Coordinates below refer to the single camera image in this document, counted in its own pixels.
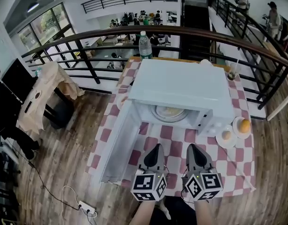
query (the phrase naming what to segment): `stair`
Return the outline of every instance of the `stair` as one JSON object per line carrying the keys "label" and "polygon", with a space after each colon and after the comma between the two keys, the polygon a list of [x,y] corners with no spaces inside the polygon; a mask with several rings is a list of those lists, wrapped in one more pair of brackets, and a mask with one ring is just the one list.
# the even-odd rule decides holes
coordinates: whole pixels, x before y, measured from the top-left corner
{"label": "stair", "polygon": [[[185,27],[203,29],[209,31],[209,14],[207,7],[185,5]],[[209,60],[208,55],[197,54],[209,53],[210,40],[204,37],[190,36],[181,39],[181,59],[201,61]]]}

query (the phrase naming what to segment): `pink and white tablecloth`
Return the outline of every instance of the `pink and white tablecloth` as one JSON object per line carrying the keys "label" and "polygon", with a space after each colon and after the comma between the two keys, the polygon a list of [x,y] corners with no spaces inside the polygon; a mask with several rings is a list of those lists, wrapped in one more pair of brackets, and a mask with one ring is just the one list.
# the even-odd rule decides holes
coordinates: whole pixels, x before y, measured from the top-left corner
{"label": "pink and white tablecloth", "polygon": [[[116,91],[111,95],[87,163],[86,171],[92,175],[95,175],[102,151],[120,112],[117,99],[121,97],[121,94],[128,95],[131,89],[129,84],[136,77],[139,67],[140,59],[129,60]],[[228,83],[235,116],[242,116],[251,121],[239,76]],[[245,140],[238,139],[235,147],[227,150],[220,147],[213,137],[197,136],[196,130],[146,122],[143,122],[140,127],[122,186],[131,186],[131,177],[137,170],[141,154],[157,143],[161,143],[164,148],[165,164],[170,172],[166,195],[180,196],[181,178],[186,170],[186,150],[190,143],[203,148],[211,156],[217,171],[221,173],[224,189],[217,196],[240,195],[255,190],[253,134]]]}

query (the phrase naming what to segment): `white power strip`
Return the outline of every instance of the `white power strip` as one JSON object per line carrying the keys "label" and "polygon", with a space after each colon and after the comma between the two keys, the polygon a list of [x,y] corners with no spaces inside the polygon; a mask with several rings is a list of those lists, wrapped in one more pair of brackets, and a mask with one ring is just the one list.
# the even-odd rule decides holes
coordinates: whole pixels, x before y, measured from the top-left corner
{"label": "white power strip", "polygon": [[86,204],[85,202],[79,201],[78,203],[79,205],[81,205],[81,208],[86,212],[87,210],[89,210],[89,213],[94,215],[94,213],[96,212],[96,208],[91,207],[90,205]]}

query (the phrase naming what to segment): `water bottle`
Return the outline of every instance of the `water bottle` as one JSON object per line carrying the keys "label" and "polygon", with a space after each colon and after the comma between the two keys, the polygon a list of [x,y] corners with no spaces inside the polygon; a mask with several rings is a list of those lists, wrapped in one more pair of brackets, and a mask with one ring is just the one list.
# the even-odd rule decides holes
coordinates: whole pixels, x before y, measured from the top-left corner
{"label": "water bottle", "polygon": [[151,43],[145,31],[140,32],[139,51],[141,60],[152,59]]}

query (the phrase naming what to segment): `cap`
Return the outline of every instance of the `cap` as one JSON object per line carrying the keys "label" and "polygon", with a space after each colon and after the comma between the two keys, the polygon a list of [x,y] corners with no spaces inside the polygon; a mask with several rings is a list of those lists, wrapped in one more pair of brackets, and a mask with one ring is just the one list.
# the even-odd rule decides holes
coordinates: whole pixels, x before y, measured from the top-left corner
{"label": "cap", "polygon": [[270,2],[270,3],[268,3],[268,5],[269,5],[271,8],[276,8],[276,7],[277,7],[276,3],[274,3],[274,2]]}

